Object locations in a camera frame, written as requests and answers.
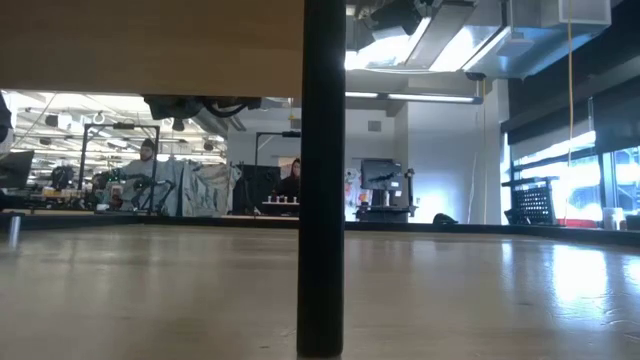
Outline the white bucket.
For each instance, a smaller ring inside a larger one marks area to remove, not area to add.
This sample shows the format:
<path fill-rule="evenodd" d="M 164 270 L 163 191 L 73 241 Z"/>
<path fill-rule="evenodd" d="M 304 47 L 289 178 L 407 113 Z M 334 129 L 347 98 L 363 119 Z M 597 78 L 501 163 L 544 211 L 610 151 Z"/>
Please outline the white bucket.
<path fill-rule="evenodd" d="M 619 207 L 605 207 L 603 213 L 603 228 L 605 230 L 619 231 L 625 230 L 626 216 L 624 210 Z"/>

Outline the black equipment stand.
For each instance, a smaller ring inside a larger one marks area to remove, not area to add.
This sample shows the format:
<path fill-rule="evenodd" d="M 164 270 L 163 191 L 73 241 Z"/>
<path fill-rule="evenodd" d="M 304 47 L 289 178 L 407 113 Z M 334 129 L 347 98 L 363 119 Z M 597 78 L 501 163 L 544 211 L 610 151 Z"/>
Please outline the black equipment stand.
<path fill-rule="evenodd" d="M 413 178 L 415 171 L 409 168 L 402 174 L 407 183 L 407 205 L 393 205 L 392 200 L 397 197 L 396 190 L 373 189 L 370 201 L 363 201 L 355 216 L 359 222 L 376 223 L 407 223 L 415 216 L 417 207 L 414 204 Z"/>

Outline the black background gantry frame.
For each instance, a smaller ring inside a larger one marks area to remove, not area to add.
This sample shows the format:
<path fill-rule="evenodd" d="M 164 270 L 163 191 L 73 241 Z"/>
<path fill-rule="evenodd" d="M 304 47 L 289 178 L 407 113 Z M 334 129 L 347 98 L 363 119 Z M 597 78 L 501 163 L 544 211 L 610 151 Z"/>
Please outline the black background gantry frame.
<path fill-rule="evenodd" d="M 254 175 L 257 175 L 258 172 L 258 165 L 259 165 L 259 151 L 261 149 L 261 145 L 260 145 L 260 138 L 262 136 L 279 136 L 282 138 L 300 138 L 301 137 L 301 132 L 300 131 L 283 131 L 283 132 L 257 132 L 255 134 L 255 145 L 254 145 Z M 299 158 L 296 158 L 292 164 L 291 164 L 291 174 L 293 176 L 300 176 L 300 171 L 301 171 L 301 160 Z M 296 196 L 292 196 L 289 197 L 288 195 L 278 195 L 278 202 L 279 203 L 291 203 L 291 204 L 298 204 L 298 198 Z"/>
<path fill-rule="evenodd" d="M 151 179 L 146 181 L 146 183 L 149 185 L 149 195 L 153 197 L 155 194 L 155 188 L 157 186 L 156 175 L 157 175 L 157 163 L 158 163 L 158 160 L 157 160 L 158 145 L 160 140 L 160 127 L 158 125 L 137 125 L 131 121 L 117 122 L 113 124 L 89 123 L 84 125 L 77 189 L 82 190 L 85 184 L 85 167 L 86 167 L 87 149 L 88 149 L 89 142 L 92 141 L 95 137 L 102 138 L 102 135 L 100 135 L 100 132 L 103 131 L 104 129 L 131 130 L 131 131 L 137 130 L 137 129 L 151 129 L 155 131 L 155 138 L 152 140 L 152 150 L 151 150 L 151 159 L 152 159 Z"/>

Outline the red tray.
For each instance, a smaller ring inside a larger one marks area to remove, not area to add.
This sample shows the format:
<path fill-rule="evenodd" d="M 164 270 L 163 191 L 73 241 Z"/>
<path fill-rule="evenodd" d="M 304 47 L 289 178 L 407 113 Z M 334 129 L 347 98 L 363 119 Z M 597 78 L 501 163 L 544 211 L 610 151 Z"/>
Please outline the red tray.
<path fill-rule="evenodd" d="M 586 229 L 598 229 L 600 224 L 598 221 L 588 219 L 558 219 L 558 224 L 570 228 L 586 228 Z"/>

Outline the black perforated cart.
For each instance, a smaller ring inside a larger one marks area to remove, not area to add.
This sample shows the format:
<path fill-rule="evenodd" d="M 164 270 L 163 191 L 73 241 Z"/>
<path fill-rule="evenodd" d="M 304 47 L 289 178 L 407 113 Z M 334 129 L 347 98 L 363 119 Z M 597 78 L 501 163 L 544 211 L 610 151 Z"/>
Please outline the black perforated cart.
<path fill-rule="evenodd" d="M 511 194 L 511 208 L 504 212 L 510 225 L 557 226 L 552 182 L 557 176 L 532 177 L 502 183 Z"/>

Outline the black monitor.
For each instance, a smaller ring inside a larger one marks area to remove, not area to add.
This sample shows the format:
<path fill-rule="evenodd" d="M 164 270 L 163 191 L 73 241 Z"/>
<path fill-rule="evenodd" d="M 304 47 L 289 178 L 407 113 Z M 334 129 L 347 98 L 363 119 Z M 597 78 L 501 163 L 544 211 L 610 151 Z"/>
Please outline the black monitor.
<path fill-rule="evenodd" d="M 21 189 L 27 184 L 33 151 L 0 154 L 0 189 Z"/>

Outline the silver ventilation duct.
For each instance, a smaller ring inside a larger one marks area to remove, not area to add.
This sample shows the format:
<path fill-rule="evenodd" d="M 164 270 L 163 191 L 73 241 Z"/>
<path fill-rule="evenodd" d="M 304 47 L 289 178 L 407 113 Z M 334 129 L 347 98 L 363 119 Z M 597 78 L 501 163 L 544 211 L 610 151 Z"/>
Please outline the silver ventilation duct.
<path fill-rule="evenodd" d="M 347 0 L 349 70 L 386 74 L 535 75 L 611 26 L 622 0 L 431 0 L 412 35 L 372 31 L 365 19 L 390 0 Z"/>

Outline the person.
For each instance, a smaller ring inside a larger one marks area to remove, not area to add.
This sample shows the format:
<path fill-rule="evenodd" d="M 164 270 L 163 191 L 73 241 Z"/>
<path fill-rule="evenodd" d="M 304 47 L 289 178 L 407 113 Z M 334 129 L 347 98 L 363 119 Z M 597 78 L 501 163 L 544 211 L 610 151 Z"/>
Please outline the person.
<path fill-rule="evenodd" d="M 155 143 L 151 139 L 145 139 L 139 150 L 139 159 L 130 162 L 121 169 L 121 174 L 125 177 L 120 197 L 121 210 L 138 209 L 145 200 L 148 200 L 147 205 L 149 205 L 151 193 L 153 193 L 153 205 L 160 204 L 161 198 L 170 185 L 150 186 L 152 180 L 165 181 L 167 179 L 167 166 L 164 162 L 158 161 L 155 155 Z"/>
<path fill-rule="evenodd" d="M 296 158 L 291 164 L 290 174 L 282 179 L 276 187 L 276 194 L 278 196 L 284 196 L 287 199 L 298 198 L 300 191 L 300 174 L 301 160 Z"/>

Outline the black display screen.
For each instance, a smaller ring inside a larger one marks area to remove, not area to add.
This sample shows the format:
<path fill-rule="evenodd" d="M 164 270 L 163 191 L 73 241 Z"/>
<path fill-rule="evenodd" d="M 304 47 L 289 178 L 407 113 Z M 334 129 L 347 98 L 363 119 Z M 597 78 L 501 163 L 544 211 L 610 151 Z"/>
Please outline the black display screen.
<path fill-rule="evenodd" d="M 400 191 L 402 165 L 389 159 L 363 159 L 361 161 L 361 188 L 366 190 Z"/>

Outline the black background partition panel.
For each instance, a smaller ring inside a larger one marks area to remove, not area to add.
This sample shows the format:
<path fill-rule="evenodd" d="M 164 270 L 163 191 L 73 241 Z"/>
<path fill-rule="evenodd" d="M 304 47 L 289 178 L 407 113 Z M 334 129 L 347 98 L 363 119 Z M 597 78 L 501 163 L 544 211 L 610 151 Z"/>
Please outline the black background partition panel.
<path fill-rule="evenodd" d="M 231 213 L 233 215 L 264 213 L 263 203 L 280 182 L 280 168 L 247 164 L 240 164 L 237 168 L 240 170 L 240 178 L 233 189 Z"/>

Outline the white colourful poster board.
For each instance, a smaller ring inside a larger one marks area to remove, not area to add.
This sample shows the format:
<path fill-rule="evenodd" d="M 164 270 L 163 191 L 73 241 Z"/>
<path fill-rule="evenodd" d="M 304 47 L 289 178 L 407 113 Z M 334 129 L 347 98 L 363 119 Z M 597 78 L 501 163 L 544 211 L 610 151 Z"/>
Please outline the white colourful poster board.
<path fill-rule="evenodd" d="M 361 194 L 361 173 L 355 168 L 346 168 L 344 172 L 344 215 L 346 222 L 355 222 Z"/>

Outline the ceiling strip light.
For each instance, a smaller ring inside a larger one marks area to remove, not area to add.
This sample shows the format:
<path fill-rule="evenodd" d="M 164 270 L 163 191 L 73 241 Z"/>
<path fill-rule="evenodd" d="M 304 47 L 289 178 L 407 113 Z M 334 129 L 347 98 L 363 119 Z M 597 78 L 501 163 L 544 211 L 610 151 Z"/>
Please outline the ceiling strip light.
<path fill-rule="evenodd" d="M 483 102 L 482 97 L 443 95 L 443 94 L 376 93 L 376 92 L 346 91 L 345 96 L 347 98 L 357 98 L 357 99 L 425 102 L 425 103 L 453 103 L 453 104 L 477 105 Z"/>

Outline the pale hanging cloth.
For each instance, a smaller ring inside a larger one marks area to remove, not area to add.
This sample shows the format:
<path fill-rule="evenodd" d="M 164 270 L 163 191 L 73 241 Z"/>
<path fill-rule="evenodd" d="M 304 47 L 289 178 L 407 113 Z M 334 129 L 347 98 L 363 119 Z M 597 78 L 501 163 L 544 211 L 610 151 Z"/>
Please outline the pale hanging cloth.
<path fill-rule="evenodd" d="M 154 190 L 156 196 L 164 199 L 161 215 L 219 218 L 232 208 L 233 190 L 241 170 L 227 164 L 169 159 L 159 165 L 156 176 L 168 181 Z"/>

